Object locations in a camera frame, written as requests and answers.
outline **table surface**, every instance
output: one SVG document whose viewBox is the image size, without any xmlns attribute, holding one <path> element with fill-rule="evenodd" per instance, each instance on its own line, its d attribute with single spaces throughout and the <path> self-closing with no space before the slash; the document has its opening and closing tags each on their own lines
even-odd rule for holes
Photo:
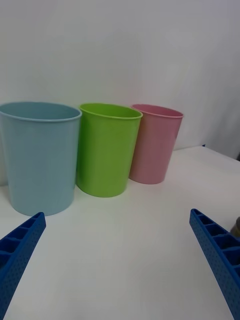
<svg viewBox="0 0 240 320">
<path fill-rule="evenodd" d="M 240 216 L 240 162 L 173 152 L 166 179 L 98 198 L 77 187 L 45 229 L 4 320 L 232 320 L 189 225 L 197 208 L 227 230 Z M 0 188 L 0 238 L 28 217 Z"/>
</svg>

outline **cup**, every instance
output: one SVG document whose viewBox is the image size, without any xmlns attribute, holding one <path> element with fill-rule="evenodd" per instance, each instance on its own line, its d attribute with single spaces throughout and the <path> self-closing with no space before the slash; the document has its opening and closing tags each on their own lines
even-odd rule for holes
<svg viewBox="0 0 240 320">
<path fill-rule="evenodd" d="M 143 114 L 104 103 L 82 104 L 80 110 L 76 184 L 92 196 L 117 196 L 127 186 Z"/>
<path fill-rule="evenodd" d="M 173 109 L 150 104 L 134 104 L 143 113 L 129 178 L 147 185 L 165 179 L 169 161 L 184 115 Z"/>
<path fill-rule="evenodd" d="M 13 208 L 46 216 L 73 201 L 81 111 L 45 102 L 0 106 L 0 130 Z"/>
</svg>

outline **white wall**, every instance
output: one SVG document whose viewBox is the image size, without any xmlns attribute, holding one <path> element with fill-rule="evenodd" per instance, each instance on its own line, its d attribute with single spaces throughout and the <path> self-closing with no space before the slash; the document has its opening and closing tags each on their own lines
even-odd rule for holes
<svg viewBox="0 0 240 320">
<path fill-rule="evenodd" d="M 238 2 L 1 0 L 0 102 L 172 107 L 185 114 L 177 148 L 236 157 Z"/>
</svg>

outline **brown object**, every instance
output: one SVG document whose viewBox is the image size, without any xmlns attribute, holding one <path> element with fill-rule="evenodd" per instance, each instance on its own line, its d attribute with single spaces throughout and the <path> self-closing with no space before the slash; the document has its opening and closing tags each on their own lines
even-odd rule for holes
<svg viewBox="0 0 240 320">
<path fill-rule="evenodd" d="M 240 217 L 237 218 L 236 224 L 232 227 L 230 233 L 235 237 L 240 237 Z"/>
</svg>

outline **green cup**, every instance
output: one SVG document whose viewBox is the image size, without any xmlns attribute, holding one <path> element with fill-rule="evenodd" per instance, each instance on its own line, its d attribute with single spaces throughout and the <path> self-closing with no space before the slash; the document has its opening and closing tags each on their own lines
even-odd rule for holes
<svg viewBox="0 0 240 320">
<path fill-rule="evenodd" d="M 143 114 L 104 103 L 86 103 L 79 108 L 76 184 L 92 196 L 120 195 L 127 186 Z"/>
</svg>

